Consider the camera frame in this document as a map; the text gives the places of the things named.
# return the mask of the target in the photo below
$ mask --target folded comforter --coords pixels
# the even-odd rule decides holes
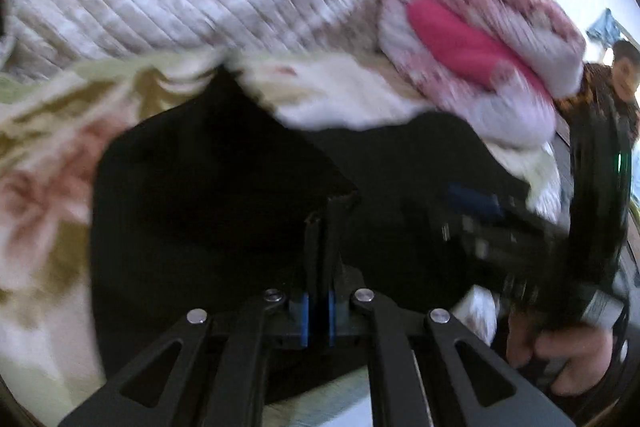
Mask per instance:
[[[465,75],[469,68],[456,69],[460,62],[445,62],[442,49],[430,48],[450,36],[449,27],[434,24],[433,6],[427,12],[424,2],[495,41],[484,42],[476,71],[478,58],[486,66],[489,48],[508,49],[495,53],[484,85]],[[428,99],[482,138],[510,146],[547,142],[556,124],[552,98],[574,93],[582,75],[584,38],[553,0],[381,0],[379,37],[381,49]]]

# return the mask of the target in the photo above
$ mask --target bed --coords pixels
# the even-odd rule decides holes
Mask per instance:
[[[0,206],[6,213],[14,202],[8,194],[20,194],[23,187],[24,179],[10,174],[66,165],[61,158],[69,151],[75,157],[78,148],[93,151],[97,161],[110,137],[123,130],[123,119],[130,125],[193,96],[220,60],[220,50],[228,47],[244,50],[248,87],[260,92],[290,126],[362,128],[406,121],[430,110],[378,55],[376,3],[4,0],[0,128],[10,147],[0,157],[0,182],[7,190],[4,196],[0,190]],[[291,71],[304,73],[291,76]],[[348,82],[319,81],[332,78],[332,72],[335,78],[336,71],[349,73]],[[369,98],[362,96],[363,82],[376,86],[367,90]],[[123,100],[142,106],[136,106],[135,114],[126,113],[130,107],[119,105]],[[123,113],[111,118],[117,110]],[[95,121],[101,125],[92,127]],[[488,147],[509,171],[529,182],[529,207],[556,219],[560,180],[550,148],[521,152]],[[68,172],[51,169],[47,176]],[[28,269],[4,263],[0,277],[0,375],[22,406],[47,427],[102,383],[88,295],[90,182],[84,182],[86,186],[74,186],[84,190],[79,196],[84,206],[67,201],[68,218],[57,217],[53,225],[44,219],[44,229],[39,229],[53,237],[49,240],[60,254],[53,275],[47,243],[42,259],[30,258]],[[11,228],[12,218],[5,218]],[[6,252],[4,247],[0,255],[6,257]],[[7,275],[10,269],[17,270],[13,279]],[[265,425],[365,426],[370,425],[369,410],[366,372],[360,371],[268,408]]]

